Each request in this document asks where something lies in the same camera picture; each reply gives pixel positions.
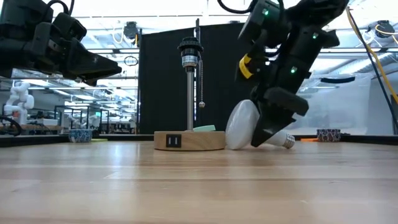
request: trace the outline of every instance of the lamp base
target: lamp base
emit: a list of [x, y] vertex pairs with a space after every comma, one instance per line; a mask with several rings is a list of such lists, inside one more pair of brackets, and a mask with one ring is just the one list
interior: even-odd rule
[[223, 131], [156, 131], [155, 149], [164, 151], [214, 151], [225, 148]]

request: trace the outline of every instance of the pull chain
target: pull chain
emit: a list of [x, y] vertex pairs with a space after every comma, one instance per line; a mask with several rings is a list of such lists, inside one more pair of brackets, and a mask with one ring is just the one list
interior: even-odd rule
[[200, 102], [199, 107], [204, 108], [205, 102], [203, 102], [203, 61], [200, 61]]

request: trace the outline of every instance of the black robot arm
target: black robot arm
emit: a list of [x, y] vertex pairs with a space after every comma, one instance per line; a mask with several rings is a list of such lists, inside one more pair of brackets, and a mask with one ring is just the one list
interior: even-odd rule
[[[251, 100], [260, 119], [251, 144], [257, 147], [294, 122], [294, 113], [307, 113], [307, 101], [296, 93], [321, 49], [340, 44], [335, 30], [322, 27], [344, 12], [348, 0], [301, 0], [286, 10], [270, 0], [254, 2], [239, 35], [251, 49], [239, 61], [236, 79], [256, 82]], [[270, 53], [266, 47], [278, 49]]]
[[[61, 3], [63, 12], [52, 22], [51, 5]], [[10, 78], [13, 68], [35, 70], [65, 78], [81, 78], [95, 86], [100, 78], [121, 72], [121, 67], [106, 57], [89, 52], [81, 44], [87, 33], [70, 16], [65, 3], [52, 0], [4, 0], [0, 16], [0, 72]]]

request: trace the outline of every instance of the wooden tabletop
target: wooden tabletop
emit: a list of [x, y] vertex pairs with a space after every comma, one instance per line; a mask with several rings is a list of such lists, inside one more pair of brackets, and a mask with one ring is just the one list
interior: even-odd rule
[[384, 224], [398, 147], [167, 152], [153, 142], [0, 149], [0, 223]]

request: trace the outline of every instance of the yellow cable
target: yellow cable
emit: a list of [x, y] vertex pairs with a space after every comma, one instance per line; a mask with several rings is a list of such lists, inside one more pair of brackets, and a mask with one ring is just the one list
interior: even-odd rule
[[381, 33], [381, 34], [391, 35], [392, 38], [394, 39], [394, 41], [396, 42], [396, 44], [398, 44], [398, 40], [397, 40], [396, 37], [394, 36], [394, 35], [396, 35], [396, 34], [398, 34], [398, 33], [390, 33], [390, 32], [381, 31], [381, 30], [379, 30], [379, 28], [378, 28], [379, 26], [380, 26], [380, 25], [377, 25], [377, 26], [375, 27], [376, 31], [378, 31], [378, 32]]
[[[354, 22], [353, 22], [352, 19], [351, 19], [351, 16], [350, 16], [351, 13], [350, 13], [350, 11], [349, 11], [349, 7], [346, 8], [346, 12], [347, 12], [347, 18], [348, 18], [349, 24], [350, 24], [351, 27], [353, 28], [353, 30], [354, 30], [355, 34], [357, 35], [357, 37], [358, 37], [359, 39], [361, 39], [361, 38], [360, 38], [361, 36], [360, 36], [360, 34], [358, 33], [358, 31], [355, 29]], [[386, 73], [384, 73], [384, 69], [383, 69], [383, 67], [382, 67], [382, 65], [381, 65], [381, 62], [380, 62], [380, 60], [379, 60], [379, 57], [377, 56], [376, 53], [374, 53], [374, 51], [370, 48], [370, 46], [369, 46], [368, 44], [366, 44], [365, 47], [366, 47], [366, 48], [369, 50], [369, 52], [373, 55], [374, 59], [376, 59], [377, 66], [379, 67], [380, 73], [381, 73], [381, 75], [383, 76], [384, 82], [386, 83], [388, 89], [389, 89], [390, 92], [392, 93], [392, 97], [394, 98], [394, 100], [396, 101], [396, 103], [398, 103], [398, 96], [397, 96], [397, 93], [395, 93], [394, 89], [392, 88], [392, 86], [391, 86], [391, 84], [390, 84], [390, 81], [389, 81], [388, 78], [387, 78]]]

